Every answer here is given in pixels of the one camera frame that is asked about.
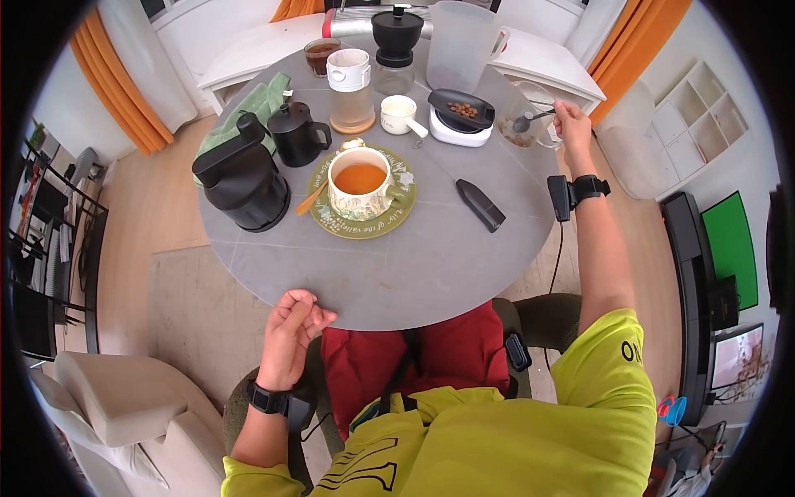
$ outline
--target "glass cup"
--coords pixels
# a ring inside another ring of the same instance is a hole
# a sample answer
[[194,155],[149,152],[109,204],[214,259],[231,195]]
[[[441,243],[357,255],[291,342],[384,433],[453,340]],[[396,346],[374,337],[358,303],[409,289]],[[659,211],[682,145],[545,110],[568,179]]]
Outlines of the glass cup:
[[339,40],[335,38],[320,38],[310,41],[304,47],[306,63],[312,69],[312,75],[316,78],[325,78],[326,61],[328,56],[339,50]]

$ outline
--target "wristwatch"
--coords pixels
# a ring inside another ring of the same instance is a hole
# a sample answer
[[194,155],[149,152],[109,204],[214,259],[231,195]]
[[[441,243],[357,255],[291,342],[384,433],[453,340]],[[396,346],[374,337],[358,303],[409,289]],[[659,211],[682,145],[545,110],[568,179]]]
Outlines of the wristwatch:
[[265,414],[287,416],[290,392],[269,392],[257,385],[254,380],[246,384],[246,398],[256,410]]

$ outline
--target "orange curtain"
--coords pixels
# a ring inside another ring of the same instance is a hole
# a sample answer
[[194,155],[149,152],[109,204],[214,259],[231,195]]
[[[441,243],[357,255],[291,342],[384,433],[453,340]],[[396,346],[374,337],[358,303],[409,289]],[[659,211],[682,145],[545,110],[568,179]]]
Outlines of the orange curtain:
[[588,68],[606,102],[592,113],[594,126],[638,80],[671,37],[691,0],[629,0]]
[[69,45],[94,93],[145,155],[162,150],[174,141],[118,59],[96,7],[77,29]]
[[276,8],[276,13],[270,21],[278,22],[291,17],[319,14],[324,9],[323,0],[281,0],[279,7]]

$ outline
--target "gold spoon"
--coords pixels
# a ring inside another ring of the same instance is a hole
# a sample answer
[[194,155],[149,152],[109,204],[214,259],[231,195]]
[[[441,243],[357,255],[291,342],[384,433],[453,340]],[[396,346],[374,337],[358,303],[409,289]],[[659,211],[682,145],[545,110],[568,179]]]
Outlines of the gold spoon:
[[312,203],[315,201],[315,199],[320,194],[320,192],[323,191],[323,188],[326,188],[327,184],[328,184],[328,177],[326,177],[326,179],[323,180],[323,183],[321,183],[320,186],[317,187],[317,190],[312,192],[312,195],[306,197],[306,200],[298,204],[298,207],[296,207],[296,215],[304,215],[307,212],[309,212],[309,208],[312,206]]

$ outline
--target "coffee beans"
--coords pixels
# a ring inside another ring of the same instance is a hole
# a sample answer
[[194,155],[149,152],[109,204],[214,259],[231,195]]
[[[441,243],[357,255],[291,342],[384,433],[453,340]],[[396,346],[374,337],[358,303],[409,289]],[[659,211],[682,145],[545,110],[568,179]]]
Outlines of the coffee beans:
[[468,103],[448,102],[448,107],[450,107],[450,111],[455,112],[456,114],[465,118],[474,118],[476,115],[478,115],[478,110]]

